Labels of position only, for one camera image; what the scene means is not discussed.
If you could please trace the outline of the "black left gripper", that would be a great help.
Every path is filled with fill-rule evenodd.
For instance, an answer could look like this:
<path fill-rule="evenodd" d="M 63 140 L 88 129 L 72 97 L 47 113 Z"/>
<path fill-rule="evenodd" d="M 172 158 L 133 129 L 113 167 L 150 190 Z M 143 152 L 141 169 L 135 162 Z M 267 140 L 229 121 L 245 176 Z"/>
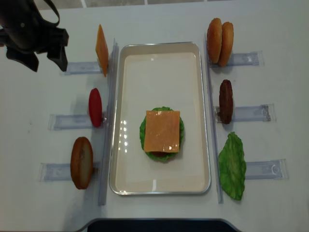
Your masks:
<path fill-rule="evenodd" d="M 0 45 L 7 46 L 6 57 L 37 72 L 36 55 L 23 53 L 47 52 L 47 58 L 65 72 L 68 66 L 65 46 L 69 35 L 65 29 L 58 28 L 59 22 L 45 20 L 33 0 L 2 0 Z"/>

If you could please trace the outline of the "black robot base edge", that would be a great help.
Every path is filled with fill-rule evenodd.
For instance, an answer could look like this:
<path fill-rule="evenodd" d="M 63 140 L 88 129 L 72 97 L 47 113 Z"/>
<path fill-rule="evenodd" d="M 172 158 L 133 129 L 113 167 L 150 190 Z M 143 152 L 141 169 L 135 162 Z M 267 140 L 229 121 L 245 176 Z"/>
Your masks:
<path fill-rule="evenodd" d="M 223 219 L 95 219 L 80 231 L 86 232 L 238 232 Z"/>

